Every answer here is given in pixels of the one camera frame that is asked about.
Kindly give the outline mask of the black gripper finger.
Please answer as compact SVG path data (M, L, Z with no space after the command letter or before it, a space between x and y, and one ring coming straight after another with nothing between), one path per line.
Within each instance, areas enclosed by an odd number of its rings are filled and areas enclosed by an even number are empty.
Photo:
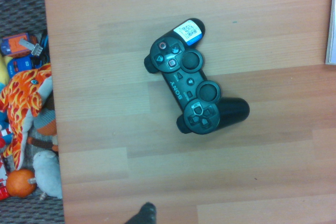
M156 207L151 202L146 202L139 212L131 217L125 224L156 224Z

